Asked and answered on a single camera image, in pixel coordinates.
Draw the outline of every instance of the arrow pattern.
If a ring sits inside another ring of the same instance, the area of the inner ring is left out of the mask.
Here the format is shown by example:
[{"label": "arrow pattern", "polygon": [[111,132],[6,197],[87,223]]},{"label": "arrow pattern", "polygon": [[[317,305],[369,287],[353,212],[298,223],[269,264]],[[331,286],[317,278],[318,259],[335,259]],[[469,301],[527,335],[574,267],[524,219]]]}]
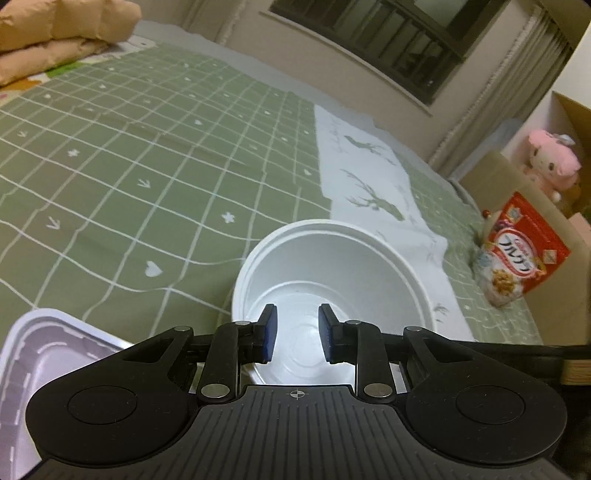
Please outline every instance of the arrow pattern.
[{"label": "arrow pattern", "polygon": [[49,218],[49,223],[46,225],[47,228],[50,228],[51,230],[59,230],[60,229],[60,221],[59,220],[54,220],[53,217],[48,217]]}]

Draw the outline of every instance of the cardboard box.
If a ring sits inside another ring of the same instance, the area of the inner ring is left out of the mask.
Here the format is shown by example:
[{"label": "cardboard box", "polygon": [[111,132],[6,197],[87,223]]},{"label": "cardboard box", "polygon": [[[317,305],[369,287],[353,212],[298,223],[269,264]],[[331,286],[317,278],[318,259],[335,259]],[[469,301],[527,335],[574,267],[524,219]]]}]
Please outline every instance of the cardboard box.
[{"label": "cardboard box", "polygon": [[591,249],[550,199],[503,155],[491,152],[461,179],[478,208],[496,212],[520,192],[571,250],[560,268],[525,295],[546,345],[582,345],[590,341]]},{"label": "cardboard box", "polygon": [[585,220],[583,215],[580,213],[575,213],[571,218],[569,218],[569,222],[573,224],[575,230],[583,238],[585,243],[591,247],[591,225],[589,225],[588,221]]}]

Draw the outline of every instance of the cereal bag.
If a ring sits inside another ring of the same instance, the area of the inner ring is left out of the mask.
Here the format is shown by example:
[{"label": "cereal bag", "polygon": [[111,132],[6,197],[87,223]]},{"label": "cereal bag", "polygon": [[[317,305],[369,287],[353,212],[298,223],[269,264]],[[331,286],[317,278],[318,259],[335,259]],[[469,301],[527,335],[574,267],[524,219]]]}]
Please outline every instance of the cereal bag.
[{"label": "cereal bag", "polygon": [[542,283],[569,255],[556,232],[515,192],[480,249],[476,283],[501,307]]}]

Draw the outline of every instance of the pink plush toy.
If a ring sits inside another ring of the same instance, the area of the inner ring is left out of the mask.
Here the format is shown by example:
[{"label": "pink plush toy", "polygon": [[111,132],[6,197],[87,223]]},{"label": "pink plush toy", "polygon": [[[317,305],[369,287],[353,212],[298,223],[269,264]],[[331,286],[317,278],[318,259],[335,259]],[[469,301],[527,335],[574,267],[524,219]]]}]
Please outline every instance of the pink plush toy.
[{"label": "pink plush toy", "polygon": [[531,167],[525,167],[525,175],[552,200],[558,203],[559,192],[568,190],[579,179],[581,168],[577,156],[568,145],[574,145],[567,135],[552,135],[545,130],[530,133]]}]

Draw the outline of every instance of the window frame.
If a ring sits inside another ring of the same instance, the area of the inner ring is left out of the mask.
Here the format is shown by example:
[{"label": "window frame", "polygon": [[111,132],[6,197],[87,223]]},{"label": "window frame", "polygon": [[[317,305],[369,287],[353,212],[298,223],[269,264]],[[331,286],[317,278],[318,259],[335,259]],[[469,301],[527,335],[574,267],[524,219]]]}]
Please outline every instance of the window frame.
[{"label": "window frame", "polygon": [[[332,28],[321,24],[321,22],[310,19],[305,14],[299,13],[294,9],[285,7],[283,4],[287,3],[287,1],[288,0],[275,0],[269,7],[269,11],[298,23],[302,27],[312,30],[340,45],[345,50],[374,66],[425,105],[431,105],[434,102],[442,87],[449,81],[450,76],[457,67],[464,63],[468,58],[469,53],[473,50],[474,46],[477,45],[478,41],[483,36],[483,33],[485,33],[488,27],[492,24],[492,21],[509,2],[509,0],[490,0],[478,15],[478,18],[473,25],[466,31],[463,38],[458,40],[455,39],[443,26],[438,24],[436,20],[429,16],[429,14],[416,7],[412,0],[377,0],[382,4],[390,4],[390,6],[397,11],[403,12],[413,24],[420,25],[422,32],[426,36],[433,38],[444,45],[448,49],[450,56],[454,57],[454,60],[456,60],[456,63],[452,67],[444,67],[440,72],[437,72],[439,79],[436,88],[432,93],[426,93],[406,75],[381,62],[379,57],[372,58],[366,55],[363,50],[354,45],[352,39],[342,38],[336,34]],[[315,4],[317,1],[318,0],[310,0],[310,5]],[[341,15],[345,14],[347,9],[356,4],[357,1],[358,0],[349,0],[349,5],[343,10]]]}]

